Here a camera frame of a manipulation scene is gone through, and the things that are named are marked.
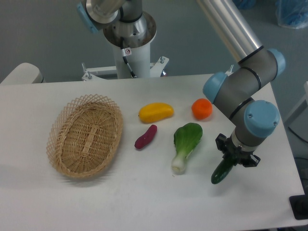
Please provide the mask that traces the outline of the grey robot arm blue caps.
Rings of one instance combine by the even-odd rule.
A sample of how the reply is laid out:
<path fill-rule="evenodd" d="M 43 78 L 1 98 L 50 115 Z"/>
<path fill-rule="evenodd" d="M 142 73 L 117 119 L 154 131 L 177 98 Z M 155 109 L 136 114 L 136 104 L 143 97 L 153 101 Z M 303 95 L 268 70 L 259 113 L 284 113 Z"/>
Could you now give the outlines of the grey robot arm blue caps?
<path fill-rule="evenodd" d="M 252 96 L 285 69 L 284 56 L 266 50 L 231 0 L 198 2 L 239 65 L 232 74 L 218 72 L 205 83 L 203 93 L 234 125 L 230 137 L 218 135 L 217 148 L 234 164 L 255 167 L 256 148 L 279 123 L 278 109 Z M 102 31 L 114 48 L 117 77 L 159 77 L 150 64 L 150 43 L 156 35 L 154 19 L 140 0 L 82 0 L 77 12 L 90 32 Z"/>

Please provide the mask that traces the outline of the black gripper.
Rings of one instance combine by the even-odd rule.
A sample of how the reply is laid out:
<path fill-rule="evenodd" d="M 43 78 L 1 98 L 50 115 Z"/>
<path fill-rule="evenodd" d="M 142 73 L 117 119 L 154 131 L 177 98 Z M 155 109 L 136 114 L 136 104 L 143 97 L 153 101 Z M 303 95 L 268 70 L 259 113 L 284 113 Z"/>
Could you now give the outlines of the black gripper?
<path fill-rule="evenodd" d="M 231 138 L 227 138 L 221 133 L 218 134 L 215 142 L 217 149 L 221 152 L 224 152 L 226 147 L 225 160 L 231 161 L 234 166 L 240 164 L 243 167 L 256 167 L 260 162 L 260 158 L 252 151 L 246 152 L 240 146 L 236 147 Z"/>

